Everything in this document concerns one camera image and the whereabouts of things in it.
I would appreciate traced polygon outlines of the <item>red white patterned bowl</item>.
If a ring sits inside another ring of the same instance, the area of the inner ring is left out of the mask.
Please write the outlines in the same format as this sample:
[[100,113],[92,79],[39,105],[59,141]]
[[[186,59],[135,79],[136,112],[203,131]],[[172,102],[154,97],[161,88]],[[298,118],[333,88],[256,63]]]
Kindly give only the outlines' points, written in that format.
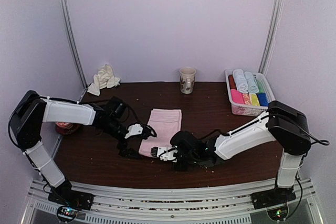
[[75,125],[73,123],[68,122],[56,122],[56,128],[63,130],[71,130],[75,128]]

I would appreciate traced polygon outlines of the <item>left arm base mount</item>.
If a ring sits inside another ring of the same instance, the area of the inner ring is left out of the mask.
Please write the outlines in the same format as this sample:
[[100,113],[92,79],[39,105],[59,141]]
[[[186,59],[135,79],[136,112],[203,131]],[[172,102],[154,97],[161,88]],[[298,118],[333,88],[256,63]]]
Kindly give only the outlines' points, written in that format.
[[74,221],[82,210],[90,210],[94,195],[80,191],[70,191],[67,196],[60,196],[56,192],[50,192],[48,200],[59,204],[56,217],[64,223]]

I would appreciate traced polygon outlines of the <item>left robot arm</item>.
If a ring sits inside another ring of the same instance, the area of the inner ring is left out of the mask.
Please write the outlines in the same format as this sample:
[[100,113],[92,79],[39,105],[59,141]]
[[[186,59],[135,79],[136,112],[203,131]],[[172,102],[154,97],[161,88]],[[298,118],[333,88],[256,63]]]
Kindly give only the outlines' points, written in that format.
[[64,205],[71,205],[76,197],[71,190],[71,182],[55,163],[47,147],[44,146],[44,130],[48,125],[65,122],[82,126],[93,126],[111,135],[118,141],[121,154],[133,154],[128,148],[128,140],[141,136],[145,126],[135,122],[123,125],[119,118],[126,104],[118,99],[112,106],[99,106],[61,98],[39,95],[34,90],[27,91],[12,112],[8,121],[9,137],[26,155],[47,184],[55,189],[55,196]]

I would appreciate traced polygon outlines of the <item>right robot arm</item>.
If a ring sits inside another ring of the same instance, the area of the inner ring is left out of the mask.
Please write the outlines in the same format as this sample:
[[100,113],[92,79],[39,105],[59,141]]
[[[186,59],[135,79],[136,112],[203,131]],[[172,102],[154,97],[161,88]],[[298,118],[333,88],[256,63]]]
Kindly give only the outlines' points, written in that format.
[[309,133],[304,113],[279,101],[271,101],[266,111],[243,126],[215,137],[196,138],[188,131],[177,132],[170,140],[173,168],[185,171],[192,164],[212,167],[269,142],[278,142],[282,147],[276,185],[269,192],[271,202],[279,204],[289,196],[289,189],[312,145],[330,144]]

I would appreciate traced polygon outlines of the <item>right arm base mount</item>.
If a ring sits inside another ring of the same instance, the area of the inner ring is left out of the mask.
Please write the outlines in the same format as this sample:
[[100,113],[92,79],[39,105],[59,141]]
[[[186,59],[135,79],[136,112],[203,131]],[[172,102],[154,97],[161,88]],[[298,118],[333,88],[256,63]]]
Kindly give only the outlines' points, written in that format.
[[265,208],[273,221],[284,221],[289,217],[288,202],[295,199],[296,194],[292,189],[270,189],[251,194],[254,209]]

